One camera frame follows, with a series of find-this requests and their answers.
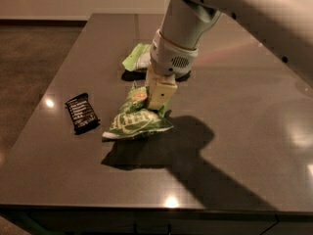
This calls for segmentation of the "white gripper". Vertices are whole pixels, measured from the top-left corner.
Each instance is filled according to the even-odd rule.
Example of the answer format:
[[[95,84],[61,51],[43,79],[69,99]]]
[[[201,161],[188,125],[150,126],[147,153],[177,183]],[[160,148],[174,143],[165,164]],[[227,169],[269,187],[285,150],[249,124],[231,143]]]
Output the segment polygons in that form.
[[[156,31],[150,50],[151,65],[146,73],[149,110],[160,110],[177,90],[176,78],[191,71],[199,50],[188,50],[176,46]]]

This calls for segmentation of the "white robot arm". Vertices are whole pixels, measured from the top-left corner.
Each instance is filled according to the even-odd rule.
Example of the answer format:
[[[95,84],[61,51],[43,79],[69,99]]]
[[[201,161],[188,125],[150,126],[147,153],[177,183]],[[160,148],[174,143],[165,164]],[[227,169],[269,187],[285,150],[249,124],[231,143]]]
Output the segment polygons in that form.
[[[221,15],[240,24],[307,83],[313,81],[313,0],[170,0],[150,51],[148,108],[159,110],[190,72]]]

